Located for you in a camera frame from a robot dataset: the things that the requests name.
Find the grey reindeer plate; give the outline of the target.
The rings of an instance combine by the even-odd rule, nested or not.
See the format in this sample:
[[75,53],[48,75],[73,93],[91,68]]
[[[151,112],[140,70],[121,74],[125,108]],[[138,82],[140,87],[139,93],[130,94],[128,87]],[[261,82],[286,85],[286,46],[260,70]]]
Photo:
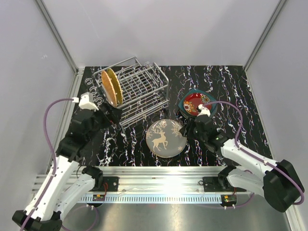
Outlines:
[[187,138],[180,133],[182,125],[171,119],[161,119],[149,126],[146,143],[151,152],[161,158],[179,155],[186,147]]

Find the yellow green woven plate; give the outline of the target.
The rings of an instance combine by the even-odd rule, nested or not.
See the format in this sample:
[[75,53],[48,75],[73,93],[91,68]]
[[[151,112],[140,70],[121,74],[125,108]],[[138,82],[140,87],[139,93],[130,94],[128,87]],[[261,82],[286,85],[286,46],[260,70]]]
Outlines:
[[112,82],[114,89],[115,89],[117,105],[121,106],[123,104],[123,92],[122,92],[118,77],[115,74],[115,72],[113,71],[113,69],[111,69],[111,68],[107,69],[107,74],[110,77],[111,82]]

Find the orange woven plate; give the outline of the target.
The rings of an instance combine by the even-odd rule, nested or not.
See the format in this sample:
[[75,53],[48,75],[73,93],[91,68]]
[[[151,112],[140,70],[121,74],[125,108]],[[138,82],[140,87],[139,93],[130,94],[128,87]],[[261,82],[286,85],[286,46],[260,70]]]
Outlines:
[[117,107],[116,92],[115,92],[114,86],[112,84],[112,81],[111,81],[108,73],[103,70],[101,72],[101,76],[102,76],[102,85],[104,87],[104,91],[106,93],[106,97],[107,97],[109,103],[113,107]]

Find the red floral plate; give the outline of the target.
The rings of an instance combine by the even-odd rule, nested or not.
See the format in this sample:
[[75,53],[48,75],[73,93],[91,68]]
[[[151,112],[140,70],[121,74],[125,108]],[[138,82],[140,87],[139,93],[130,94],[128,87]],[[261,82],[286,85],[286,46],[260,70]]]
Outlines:
[[207,95],[202,93],[192,93],[184,99],[183,108],[191,116],[197,116],[199,114],[198,106],[209,102],[211,102],[211,100]]

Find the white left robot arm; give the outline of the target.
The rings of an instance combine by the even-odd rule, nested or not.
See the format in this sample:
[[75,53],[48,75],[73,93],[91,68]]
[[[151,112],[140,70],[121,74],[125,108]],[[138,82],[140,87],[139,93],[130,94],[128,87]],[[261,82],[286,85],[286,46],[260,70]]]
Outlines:
[[87,192],[115,192],[118,177],[104,178],[98,167],[86,166],[67,190],[68,179],[90,143],[102,129],[118,124],[122,110],[103,103],[98,109],[81,106],[72,117],[68,131],[53,151],[53,165],[39,191],[24,210],[15,211],[12,220],[23,231],[59,231],[67,213]]

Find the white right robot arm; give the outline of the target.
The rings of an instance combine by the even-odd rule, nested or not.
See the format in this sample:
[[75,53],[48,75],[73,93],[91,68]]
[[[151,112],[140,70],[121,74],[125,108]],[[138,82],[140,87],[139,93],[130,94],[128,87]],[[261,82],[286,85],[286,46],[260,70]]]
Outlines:
[[304,201],[305,189],[293,165],[287,161],[266,158],[237,143],[234,136],[218,131],[207,115],[188,120],[180,129],[187,138],[198,140],[213,153],[240,166],[226,167],[218,174],[218,186],[223,191],[241,188],[262,196],[279,212]]

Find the dark bottom plate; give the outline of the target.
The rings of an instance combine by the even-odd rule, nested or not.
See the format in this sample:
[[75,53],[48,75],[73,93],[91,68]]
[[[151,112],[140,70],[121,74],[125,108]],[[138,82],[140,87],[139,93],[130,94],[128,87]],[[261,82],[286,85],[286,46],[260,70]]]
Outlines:
[[[212,109],[210,110],[211,114],[210,114],[209,118],[213,118],[214,115],[216,114],[217,110],[218,110],[218,106],[216,105],[214,108],[212,108]],[[182,114],[186,119],[188,119],[189,117],[196,118],[195,115],[190,115],[190,114],[187,113],[184,109],[181,109],[181,108],[180,108],[179,111],[181,112],[181,114]]]

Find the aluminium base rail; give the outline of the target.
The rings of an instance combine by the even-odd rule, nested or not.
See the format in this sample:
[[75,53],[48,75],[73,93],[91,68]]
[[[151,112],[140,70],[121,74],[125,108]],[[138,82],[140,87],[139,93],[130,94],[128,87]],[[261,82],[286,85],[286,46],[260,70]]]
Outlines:
[[221,204],[234,189],[218,178],[227,167],[82,167],[56,171],[55,207],[87,204]]

